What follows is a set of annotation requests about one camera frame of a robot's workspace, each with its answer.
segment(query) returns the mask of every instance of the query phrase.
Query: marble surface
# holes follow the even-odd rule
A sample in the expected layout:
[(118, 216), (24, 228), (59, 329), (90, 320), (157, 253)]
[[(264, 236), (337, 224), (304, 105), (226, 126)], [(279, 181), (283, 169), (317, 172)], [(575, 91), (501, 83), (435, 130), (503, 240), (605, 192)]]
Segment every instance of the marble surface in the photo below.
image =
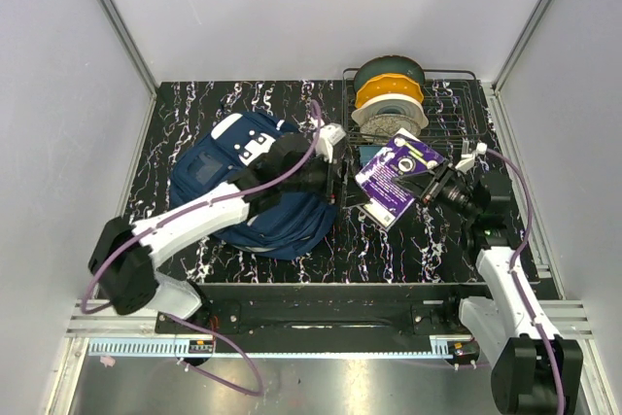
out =
[[(474, 82), (427, 82), (424, 108), (431, 121), (424, 141), (445, 156), (460, 155), (461, 135), (472, 135), (499, 149), (492, 120)], [(317, 99), (326, 121), (348, 127), (343, 116), (341, 81), (164, 83), (140, 156), (125, 214), (131, 220), (168, 208), (168, 175), (180, 154), (228, 114), (263, 110), (307, 130), (308, 100)], [(353, 147), (351, 171), (356, 170)], [(470, 177), (504, 170), (481, 157)], [(440, 207), (415, 206), (389, 231), (371, 223), (356, 208), (340, 211), (332, 232), (310, 254), (295, 261), (242, 253), (218, 239), (187, 247), (160, 270), (199, 283), (439, 283), (480, 279), (459, 246), (460, 219)], [(523, 224), (514, 204), (508, 214), (515, 244)], [(532, 278), (529, 249), (522, 261)]]

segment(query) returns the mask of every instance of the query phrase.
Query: backpack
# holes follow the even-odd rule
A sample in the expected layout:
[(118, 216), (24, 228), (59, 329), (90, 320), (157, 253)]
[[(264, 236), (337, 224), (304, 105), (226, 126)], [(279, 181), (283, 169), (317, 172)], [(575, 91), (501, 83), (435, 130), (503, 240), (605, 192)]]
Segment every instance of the backpack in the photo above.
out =
[[(217, 125), (179, 158), (170, 175), (171, 208), (202, 196), (245, 168), (239, 148), (251, 141), (252, 132), (275, 139), (285, 133), (298, 133), (291, 123), (261, 112), (234, 116), (239, 117), (236, 120), (229, 116), (233, 121), (229, 127)], [(258, 256), (293, 260), (311, 251), (326, 236), (336, 214), (336, 206), (315, 193), (286, 192), (278, 205), (213, 235)]]

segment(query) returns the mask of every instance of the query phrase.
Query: dish rack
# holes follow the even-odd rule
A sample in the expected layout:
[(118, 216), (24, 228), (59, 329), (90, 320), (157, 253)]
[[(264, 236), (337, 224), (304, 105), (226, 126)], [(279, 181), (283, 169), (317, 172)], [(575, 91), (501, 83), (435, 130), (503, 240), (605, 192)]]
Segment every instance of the dish rack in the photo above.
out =
[[(389, 137), (363, 134), (352, 120), (356, 100), (354, 76), (358, 70), (346, 68), (343, 71), (343, 127), (348, 132), (352, 147), (384, 146)], [(434, 75), (440, 78), (427, 79), (422, 86), (422, 106), (430, 124), (422, 129), (418, 138), (440, 153), (459, 155), (465, 142), (479, 140), (487, 130), (481, 113), (478, 117), (476, 112), (476, 108), (482, 109), (485, 104), (479, 81), (473, 72), (467, 70), (428, 69), (424, 72), (427, 77)]]

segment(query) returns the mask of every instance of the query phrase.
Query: metal corner post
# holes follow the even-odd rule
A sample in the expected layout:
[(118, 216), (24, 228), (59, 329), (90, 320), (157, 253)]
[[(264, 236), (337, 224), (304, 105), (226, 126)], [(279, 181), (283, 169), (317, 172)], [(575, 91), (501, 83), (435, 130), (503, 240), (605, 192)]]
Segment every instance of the metal corner post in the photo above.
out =
[(108, 20), (113, 25), (113, 28), (115, 28), (115, 31), (117, 32), (123, 48), (127, 52), (127, 55), (129, 56), (131, 62), (134, 64), (134, 67), (136, 67), (136, 71), (138, 72), (141, 80), (147, 87), (147, 90), (152, 96), (156, 95), (159, 84), (156, 81), (156, 78), (152, 74), (151, 70), (149, 69), (145, 58), (138, 50), (138, 47), (136, 46), (136, 43), (134, 42), (129, 30), (127, 29), (127, 26), (125, 25), (125, 22), (123, 21), (121, 13), (115, 5), (114, 0), (99, 0), (99, 4), (104, 10), (104, 13), (106, 14)]
[(532, 10), (532, 13), (529, 16), (529, 19), (527, 20), (523, 31), (521, 31), (521, 34), (519, 35), (518, 40), (514, 44), (511, 53), (503, 64), (503, 67), (497, 75), (497, 78), (493, 82), (494, 90), (500, 91), (503, 85), (505, 85), (509, 74), (514, 69), (516, 62), (518, 62), (518, 59), (525, 50), (525, 47), (529, 43), (530, 39), (532, 39), (534, 32), (536, 31), (538, 25), (542, 21), (542, 18), (548, 11), (548, 8), (551, 6), (553, 1), (554, 0), (537, 0), (536, 6)]

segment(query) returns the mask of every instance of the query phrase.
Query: yellow scalloped bowl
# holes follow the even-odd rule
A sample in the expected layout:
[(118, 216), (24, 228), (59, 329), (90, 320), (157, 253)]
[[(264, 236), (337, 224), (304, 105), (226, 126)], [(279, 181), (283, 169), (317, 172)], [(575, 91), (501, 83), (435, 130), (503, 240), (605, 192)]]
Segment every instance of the yellow scalloped bowl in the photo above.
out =
[(369, 99), (391, 92), (406, 94), (421, 103), (424, 102), (424, 93), (417, 82), (399, 73), (384, 73), (370, 78), (359, 89), (356, 107), (360, 109)]

